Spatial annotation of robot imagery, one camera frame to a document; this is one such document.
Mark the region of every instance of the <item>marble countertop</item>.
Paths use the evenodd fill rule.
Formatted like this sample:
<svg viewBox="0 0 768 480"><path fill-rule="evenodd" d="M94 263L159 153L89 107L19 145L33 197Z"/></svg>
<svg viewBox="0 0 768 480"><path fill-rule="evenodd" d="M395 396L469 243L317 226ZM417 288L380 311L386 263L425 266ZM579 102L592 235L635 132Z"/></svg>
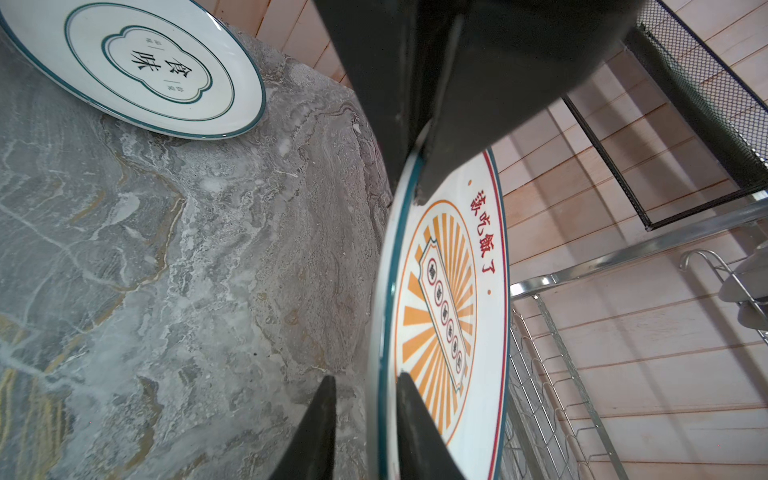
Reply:
<svg viewBox="0 0 768 480"><path fill-rule="evenodd" d="M0 478L266 478L327 373L336 477L366 476L386 174L351 90L240 39L266 114L206 142L0 34Z"/></svg>

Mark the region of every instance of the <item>white ceramic plate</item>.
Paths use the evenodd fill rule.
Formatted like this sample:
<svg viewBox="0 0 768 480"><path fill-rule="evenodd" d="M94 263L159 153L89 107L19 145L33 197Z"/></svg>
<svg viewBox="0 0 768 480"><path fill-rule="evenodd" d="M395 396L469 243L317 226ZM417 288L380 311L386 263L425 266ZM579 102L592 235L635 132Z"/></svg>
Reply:
<svg viewBox="0 0 768 480"><path fill-rule="evenodd" d="M264 112L256 65L190 0L0 0L0 25L51 80L138 127L213 140Z"/></svg>
<svg viewBox="0 0 768 480"><path fill-rule="evenodd" d="M504 206L493 153L413 203L412 154L395 194L372 308L370 478L399 478L395 382L409 372L468 480L498 475L510 317Z"/></svg>

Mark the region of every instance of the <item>circular emblem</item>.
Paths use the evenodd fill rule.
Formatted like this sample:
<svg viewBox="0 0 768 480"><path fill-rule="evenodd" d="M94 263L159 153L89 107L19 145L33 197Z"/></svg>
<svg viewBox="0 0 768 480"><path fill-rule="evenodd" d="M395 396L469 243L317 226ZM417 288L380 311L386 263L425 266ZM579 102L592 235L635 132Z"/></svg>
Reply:
<svg viewBox="0 0 768 480"><path fill-rule="evenodd" d="M398 328L412 338L396 353L396 369L410 371L449 442L462 417L477 336L475 255L466 222L451 202L438 201L424 213L403 281Z"/></svg>

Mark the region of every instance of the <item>dish rack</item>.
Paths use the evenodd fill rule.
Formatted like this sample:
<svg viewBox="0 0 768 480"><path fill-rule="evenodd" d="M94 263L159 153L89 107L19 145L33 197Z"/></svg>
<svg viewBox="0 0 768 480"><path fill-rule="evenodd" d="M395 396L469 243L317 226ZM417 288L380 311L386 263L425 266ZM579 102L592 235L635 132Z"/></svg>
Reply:
<svg viewBox="0 0 768 480"><path fill-rule="evenodd" d="M542 298L542 292L765 217L768 217L768 199L759 200L728 214L692 223L565 270L510 285L512 316L508 326L508 388L500 478L593 480L596 476L592 462L605 462L606 459L610 460L616 478L629 478L581 381L579 371L571 360ZM694 255L703 257L721 282L729 276L734 276L749 296L748 302L754 306L762 305L749 295L738 275L713 251L685 252L680 260L682 270L687 268L690 258ZM538 314L528 318L515 308L515 301L526 298L532 298L538 308ZM531 322L534 320L537 323L544 320L547 331L531 334ZM768 345L768 333L761 330L757 332ZM552 341L557 346L558 354L542 357L540 345L545 340ZM568 372L565 378L553 380L553 362L564 364ZM575 388L581 401L564 404L561 399L564 398L565 388ZM588 426L582 426L583 422L572 420L571 412L576 408L586 409L590 419Z"/></svg>

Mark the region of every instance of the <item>black wire rack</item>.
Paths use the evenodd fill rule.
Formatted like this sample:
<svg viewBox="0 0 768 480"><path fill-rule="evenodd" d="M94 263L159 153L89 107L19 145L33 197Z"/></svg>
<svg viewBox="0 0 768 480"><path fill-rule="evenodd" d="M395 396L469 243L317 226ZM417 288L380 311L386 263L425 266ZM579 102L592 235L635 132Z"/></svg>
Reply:
<svg viewBox="0 0 768 480"><path fill-rule="evenodd" d="M564 97L645 229L655 230L768 188L765 102L660 0L646 3L624 43L739 187L730 194L652 221L573 102Z"/></svg>

